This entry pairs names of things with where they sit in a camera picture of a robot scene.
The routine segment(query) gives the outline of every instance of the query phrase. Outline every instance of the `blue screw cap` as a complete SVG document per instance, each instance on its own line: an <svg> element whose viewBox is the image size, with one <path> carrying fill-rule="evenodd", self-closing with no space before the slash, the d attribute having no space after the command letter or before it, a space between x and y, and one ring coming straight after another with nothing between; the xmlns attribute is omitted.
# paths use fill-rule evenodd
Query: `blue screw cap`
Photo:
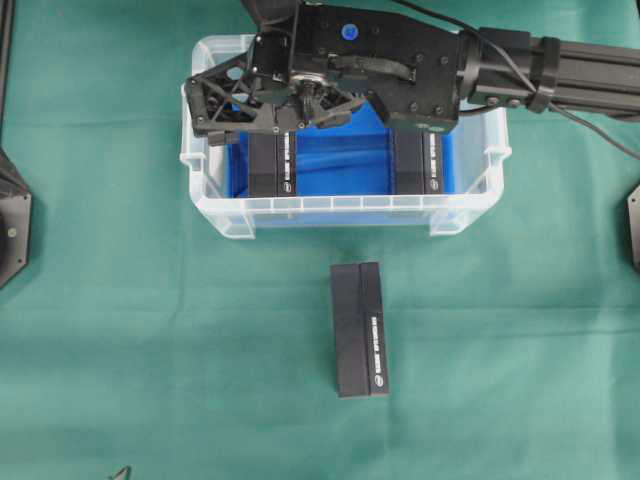
<svg viewBox="0 0 640 480"><path fill-rule="evenodd" d="M348 42L354 41L360 35L360 30L353 23L347 23L342 27L342 38Z"/></svg>

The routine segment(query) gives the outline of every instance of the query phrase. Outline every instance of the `black rectangular block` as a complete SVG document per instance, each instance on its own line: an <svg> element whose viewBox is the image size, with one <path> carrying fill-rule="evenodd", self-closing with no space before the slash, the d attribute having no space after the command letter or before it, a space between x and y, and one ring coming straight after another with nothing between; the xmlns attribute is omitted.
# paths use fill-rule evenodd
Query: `black rectangular block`
<svg viewBox="0 0 640 480"><path fill-rule="evenodd" d="M338 395L389 394L378 264L332 266L331 292Z"/></svg>

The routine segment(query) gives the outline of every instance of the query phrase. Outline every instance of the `plastic storage bin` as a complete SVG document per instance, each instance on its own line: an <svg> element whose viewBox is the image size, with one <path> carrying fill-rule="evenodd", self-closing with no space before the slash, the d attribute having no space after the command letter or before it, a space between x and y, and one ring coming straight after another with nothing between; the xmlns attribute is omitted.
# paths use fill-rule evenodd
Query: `plastic storage bin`
<svg viewBox="0 0 640 480"><path fill-rule="evenodd" d="M198 42L192 73L249 48L253 35L219 35ZM504 189L502 162L511 155L506 112L465 117L454 130L453 192L446 195L229 198L225 147L196 138L182 95L182 151L191 200L225 237L253 239L265 227L426 225L431 235L454 235L489 210Z"/></svg>

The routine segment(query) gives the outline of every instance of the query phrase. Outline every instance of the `black box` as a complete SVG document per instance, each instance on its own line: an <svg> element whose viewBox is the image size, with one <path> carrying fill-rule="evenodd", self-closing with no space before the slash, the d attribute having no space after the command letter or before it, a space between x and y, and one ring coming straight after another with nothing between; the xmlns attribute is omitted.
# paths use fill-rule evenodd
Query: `black box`
<svg viewBox="0 0 640 480"><path fill-rule="evenodd" d="M331 267L338 395L389 394L377 263Z"/></svg>
<svg viewBox="0 0 640 480"><path fill-rule="evenodd" d="M296 196L295 133L249 135L249 196Z"/></svg>
<svg viewBox="0 0 640 480"><path fill-rule="evenodd" d="M444 193L442 135L394 130L395 195Z"/></svg>

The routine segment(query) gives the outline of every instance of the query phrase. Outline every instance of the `black metal bracket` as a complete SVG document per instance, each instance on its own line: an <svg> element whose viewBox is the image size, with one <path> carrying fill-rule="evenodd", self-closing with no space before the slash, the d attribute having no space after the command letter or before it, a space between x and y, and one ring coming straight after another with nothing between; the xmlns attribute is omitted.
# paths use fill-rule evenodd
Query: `black metal bracket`
<svg viewBox="0 0 640 480"><path fill-rule="evenodd" d="M14 0L0 4L0 122L4 117L4 97ZM32 195L29 186L17 168L0 148L0 288L28 262L29 234L31 229Z"/></svg>
<svg viewBox="0 0 640 480"><path fill-rule="evenodd" d="M627 198L633 266L640 272L640 185Z"/></svg>

